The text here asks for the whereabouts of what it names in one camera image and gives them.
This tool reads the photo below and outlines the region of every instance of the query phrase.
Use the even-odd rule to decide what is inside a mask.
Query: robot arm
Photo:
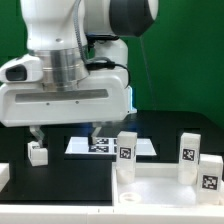
[[[128,49],[113,40],[144,33],[158,0],[21,0],[21,6],[28,54],[0,68],[5,126],[118,121],[136,112]],[[86,36],[101,40],[91,60]]]

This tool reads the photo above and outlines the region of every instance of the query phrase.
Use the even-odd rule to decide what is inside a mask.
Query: white block
[[[135,178],[137,133],[120,132],[117,136],[117,180],[130,184]]]
[[[200,155],[197,202],[218,205],[222,183],[223,160],[221,156]]]
[[[9,164],[0,163],[0,192],[9,181]]]
[[[28,143],[28,157],[32,166],[43,166],[48,164],[48,151],[40,148],[38,142]]]
[[[198,174],[198,157],[201,135],[184,133],[181,136],[178,181],[185,185],[195,185]]]

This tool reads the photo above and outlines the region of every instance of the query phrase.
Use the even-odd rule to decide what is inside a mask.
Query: white box
[[[219,204],[223,160],[221,156],[200,155],[197,202],[203,204]]]
[[[117,136],[116,170],[118,181],[132,183],[135,178],[137,133],[120,132]]]
[[[28,143],[28,158],[32,166],[43,166],[48,164],[48,151],[40,148],[38,142]]]
[[[178,181],[194,185],[197,181],[201,135],[184,133],[181,136]]]
[[[9,164],[0,163],[0,192],[9,181]]]

